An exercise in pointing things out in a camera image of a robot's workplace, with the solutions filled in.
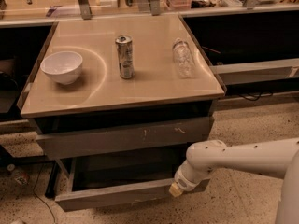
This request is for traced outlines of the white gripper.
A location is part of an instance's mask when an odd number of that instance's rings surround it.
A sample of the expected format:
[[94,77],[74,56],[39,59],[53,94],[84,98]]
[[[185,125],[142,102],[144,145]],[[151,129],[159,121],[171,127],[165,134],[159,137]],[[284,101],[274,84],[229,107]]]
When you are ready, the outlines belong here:
[[177,169],[174,179],[175,182],[171,184],[169,193],[173,197],[178,197],[184,191],[194,190],[203,180],[203,176],[185,161]]

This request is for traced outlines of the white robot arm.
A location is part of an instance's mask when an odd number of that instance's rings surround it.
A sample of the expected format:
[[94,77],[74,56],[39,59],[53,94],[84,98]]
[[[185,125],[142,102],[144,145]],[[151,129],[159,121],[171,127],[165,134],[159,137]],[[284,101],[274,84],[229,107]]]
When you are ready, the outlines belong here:
[[190,145],[169,192],[192,191],[217,169],[266,175],[283,180],[275,224],[299,223],[299,141],[296,138],[227,146],[221,140]]

